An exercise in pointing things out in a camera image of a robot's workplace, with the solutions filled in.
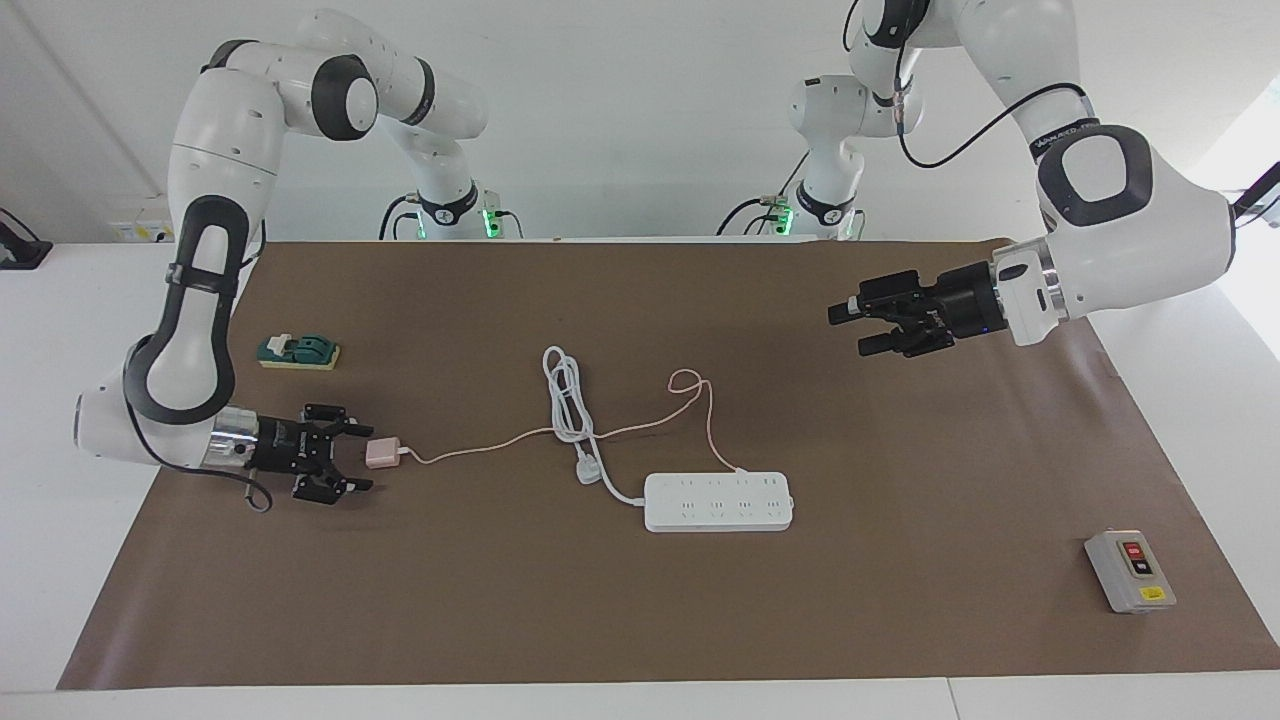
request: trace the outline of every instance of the wall outlet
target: wall outlet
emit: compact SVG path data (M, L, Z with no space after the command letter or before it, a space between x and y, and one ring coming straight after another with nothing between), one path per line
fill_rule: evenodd
M791 525L782 473L654 473L644 482L644 524L654 533L760 533Z
M111 229L119 242L173 242L177 238L169 220L111 223Z

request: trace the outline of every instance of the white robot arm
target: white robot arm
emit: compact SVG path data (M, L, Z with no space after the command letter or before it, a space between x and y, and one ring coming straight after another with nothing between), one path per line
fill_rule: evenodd
M383 113L447 143L479 135L488 111L474 86L347 15L316 12L301 35L300 46L225 42L196 81L169 156L169 205L179 229L160 325L132 348L123 373L81 396L76 442L97 456L219 474L260 491L232 470L289 473L294 497L333 503L369 487L333 466L334 437L372 428L337 406L308 405L292 421L228 405L236 373L227 329L284 133L358 140ZM424 202L453 202L474 188L465 160L413 160ZM436 177L436 168L445 172ZM454 192L463 176L466 187ZM465 215L452 227L484 237L483 228L461 222Z
M831 323L870 316L899 328L864 338L860 354L911 357L1006 328L1015 343L1032 345L1066 320L1180 295L1226 272L1235 240L1226 199L1187 181L1137 131L1093 117L1079 87L1070 0L864 3L850 63L865 68L877 109L890 100L904 150L918 53L910 45L963 45L1038 163L1048 232L931 287L914 270L865 281L828 310Z
M791 124L809 143L809 169L786 191L788 205L795 209L791 232L824 240L849 238L865 167L854 137L893 137L890 102L878 105L874 94L852 76L820 76L791 91ZM905 122L915 127L919 119L920 99L913 94L905 104Z
M471 177L460 140L479 137L489 123L489 104L479 87L420 58L401 53L360 20L335 10L316 10L298 27L298 45L352 53L369 68L383 123L404 151L417 184L419 222L433 240L470 240L494 234L486 215L497 196Z

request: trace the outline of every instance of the power strip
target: power strip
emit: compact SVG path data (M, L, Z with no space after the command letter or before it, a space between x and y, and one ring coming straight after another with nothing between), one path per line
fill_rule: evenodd
M791 527L782 473L654 473L644 482L653 533L768 533Z

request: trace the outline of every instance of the white table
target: white table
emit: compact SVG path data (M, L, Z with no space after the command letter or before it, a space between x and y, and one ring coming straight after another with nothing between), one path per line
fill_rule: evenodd
M154 329L172 255L172 246L60 245L36 273L0 274L0 717L1170 720L1275 717L1280 707L1280 671L50 692L155 474L76 451L76 396ZM1100 315L1094 327L1276 634L1280 471L1268 448L1280 428L1280 363L1216 288Z

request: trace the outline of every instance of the power plug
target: power plug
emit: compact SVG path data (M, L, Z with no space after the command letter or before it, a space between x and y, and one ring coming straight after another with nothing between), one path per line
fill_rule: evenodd
M398 437L371 439L365 445L365 466L370 470L396 468L399 465L399 455Z
M584 455L577 459L577 466L573 468L577 473L577 482L584 486L599 482L604 477L604 471L600 470L600 461L595 459L594 455Z

